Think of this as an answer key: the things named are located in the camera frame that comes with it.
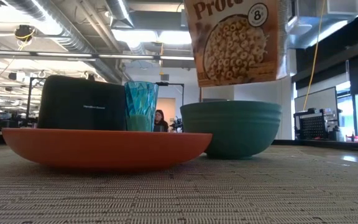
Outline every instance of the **blue glass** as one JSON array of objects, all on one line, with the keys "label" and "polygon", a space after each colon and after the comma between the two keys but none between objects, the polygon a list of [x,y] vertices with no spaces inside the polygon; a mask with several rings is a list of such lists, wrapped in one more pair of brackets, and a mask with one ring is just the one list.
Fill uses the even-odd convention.
[{"label": "blue glass", "polygon": [[158,85],[150,82],[127,82],[126,116],[128,131],[153,131]]}]

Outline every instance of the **green bowl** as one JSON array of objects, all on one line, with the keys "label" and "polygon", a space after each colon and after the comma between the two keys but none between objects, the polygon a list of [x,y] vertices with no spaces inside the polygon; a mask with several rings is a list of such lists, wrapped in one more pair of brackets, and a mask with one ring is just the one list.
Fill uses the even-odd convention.
[{"label": "green bowl", "polygon": [[212,133],[205,151],[217,159],[243,159],[271,145],[280,126],[282,107],[259,101],[219,101],[182,106],[184,131]]}]

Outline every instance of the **cereal box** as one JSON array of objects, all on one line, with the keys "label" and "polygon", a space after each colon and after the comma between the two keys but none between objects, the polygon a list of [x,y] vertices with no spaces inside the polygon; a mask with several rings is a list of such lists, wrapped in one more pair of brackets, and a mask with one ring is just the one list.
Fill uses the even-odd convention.
[{"label": "cereal box", "polygon": [[185,0],[185,7],[200,87],[287,74],[287,0]]}]

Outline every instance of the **black speaker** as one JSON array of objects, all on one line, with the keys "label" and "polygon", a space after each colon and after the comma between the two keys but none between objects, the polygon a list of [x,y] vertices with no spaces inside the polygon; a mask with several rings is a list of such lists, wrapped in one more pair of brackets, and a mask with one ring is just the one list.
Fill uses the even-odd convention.
[{"label": "black speaker", "polygon": [[38,128],[125,131],[124,87],[49,76],[42,90]]}]

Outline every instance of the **desk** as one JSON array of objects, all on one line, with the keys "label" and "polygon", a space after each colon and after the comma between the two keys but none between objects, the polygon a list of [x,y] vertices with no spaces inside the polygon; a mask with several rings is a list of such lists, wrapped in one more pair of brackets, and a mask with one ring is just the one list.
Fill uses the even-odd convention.
[{"label": "desk", "polygon": [[311,147],[358,151],[358,143],[356,142],[337,142],[337,141],[323,141],[323,140],[274,140],[273,145],[311,146]]},{"label": "desk", "polygon": [[113,174],[51,169],[0,146],[0,223],[358,223],[358,162],[343,153],[272,146]]}]

